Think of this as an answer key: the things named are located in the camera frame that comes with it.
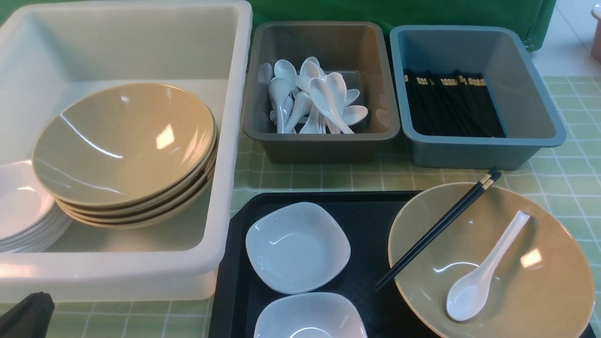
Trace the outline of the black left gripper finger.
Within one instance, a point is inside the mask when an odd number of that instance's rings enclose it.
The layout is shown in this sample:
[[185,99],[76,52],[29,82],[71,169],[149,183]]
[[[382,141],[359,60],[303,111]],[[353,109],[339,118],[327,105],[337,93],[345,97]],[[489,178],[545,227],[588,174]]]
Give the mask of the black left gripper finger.
[[2,338],[45,338],[54,312],[49,293],[28,295],[0,317]]

